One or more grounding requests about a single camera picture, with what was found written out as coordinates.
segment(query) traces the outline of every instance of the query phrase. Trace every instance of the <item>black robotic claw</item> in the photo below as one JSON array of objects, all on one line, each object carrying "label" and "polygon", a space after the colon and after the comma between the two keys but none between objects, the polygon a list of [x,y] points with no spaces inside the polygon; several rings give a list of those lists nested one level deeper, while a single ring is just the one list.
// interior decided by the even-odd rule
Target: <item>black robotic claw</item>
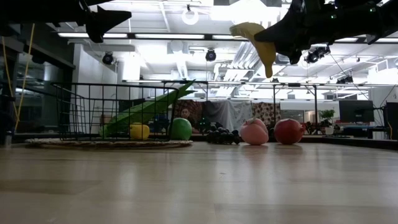
[{"label": "black robotic claw", "polygon": [[5,1],[0,7],[0,35],[18,34],[14,24],[37,22],[52,23],[56,27],[60,22],[86,24],[89,38],[96,43],[103,42],[104,34],[131,17],[131,12],[110,11],[97,6],[97,12],[89,6],[110,2],[111,0],[13,0]]},{"label": "black robotic claw", "polygon": [[382,6],[381,0],[293,0],[285,17],[254,36],[259,42],[273,42],[276,51],[291,64],[312,44],[331,45],[335,40],[367,35],[368,44],[398,30],[398,0]]}]

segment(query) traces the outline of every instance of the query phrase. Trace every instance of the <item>spotlight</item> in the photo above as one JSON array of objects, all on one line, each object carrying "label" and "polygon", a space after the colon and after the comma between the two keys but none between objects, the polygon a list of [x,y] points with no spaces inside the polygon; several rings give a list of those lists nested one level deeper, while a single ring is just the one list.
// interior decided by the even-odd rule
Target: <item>spotlight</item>
[{"label": "spotlight", "polygon": [[105,55],[102,58],[102,62],[105,65],[112,65],[113,62],[114,62],[113,53],[112,52],[105,52]]},{"label": "spotlight", "polygon": [[214,49],[208,49],[207,53],[206,53],[206,61],[208,62],[212,62],[214,60],[216,60],[217,55],[216,52],[214,51]]},{"label": "spotlight", "polygon": [[347,84],[347,83],[354,83],[354,79],[351,75],[347,75],[343,78],[337,80],[336,84]]},{"label": "spotlight", "polygon": [[346,83],[353,83],[354,82],[354,79],[353,79],[353,77],[351,75],[347,76],[345,79],[346,79]]},{"label": "spotlight", "polygon": [[336,82],[336,84],[345,84],[345,83],[346,83],[346,79],[345,78],[339,79]]},{"label": "spotlight", "polygon": [[38,56],[32,56],[32,61],[34,62],[34,63],[37,63],[37,64],[44,64],[44,60],[43,59],[41,59],[41,58],[39,58]]},{"label": "spotlight", "polygon": [[315,63],[329,53],[330,53],[329,46],[317,47],[313,52],[308,52],[308,55],[305,57],[304,60],[307,63]]}]

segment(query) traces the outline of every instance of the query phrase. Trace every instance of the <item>wooden floor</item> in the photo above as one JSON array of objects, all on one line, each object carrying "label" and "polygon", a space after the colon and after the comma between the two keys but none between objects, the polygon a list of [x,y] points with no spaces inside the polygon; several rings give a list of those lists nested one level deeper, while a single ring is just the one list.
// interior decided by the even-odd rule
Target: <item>wooden floor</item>
[{"label": "wooden floor", "polygon": [[398,154],[327,144],[0,151],[0,223],[398,223]]}]

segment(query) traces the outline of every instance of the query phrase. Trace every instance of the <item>potted plant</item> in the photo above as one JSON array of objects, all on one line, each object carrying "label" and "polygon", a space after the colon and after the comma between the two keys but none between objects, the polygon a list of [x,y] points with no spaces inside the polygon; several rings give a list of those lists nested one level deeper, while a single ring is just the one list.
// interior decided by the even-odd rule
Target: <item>potted plant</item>
[{"label": "potted plant", "polygon": [[323,123],[321,126],[325,127],[325,134],[327,135],[333,134],[334,128],[331,119],[334,117],[334,115],[335,115],[334,110],[319,111],[319,117],[321,117],[321,119],[324,119],[321,122]]}]

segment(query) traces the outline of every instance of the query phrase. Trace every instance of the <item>round rug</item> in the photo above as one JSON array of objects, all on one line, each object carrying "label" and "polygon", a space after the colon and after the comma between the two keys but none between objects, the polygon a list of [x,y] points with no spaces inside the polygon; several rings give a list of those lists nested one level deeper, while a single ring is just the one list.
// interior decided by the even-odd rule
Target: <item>round rug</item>
[{"label": "round rug", "polygon": [[154,147],[154,146],[188,146],[193,141],[62,141],[58,138],[27,139],[29,146],[69,146],[69,147]]}]

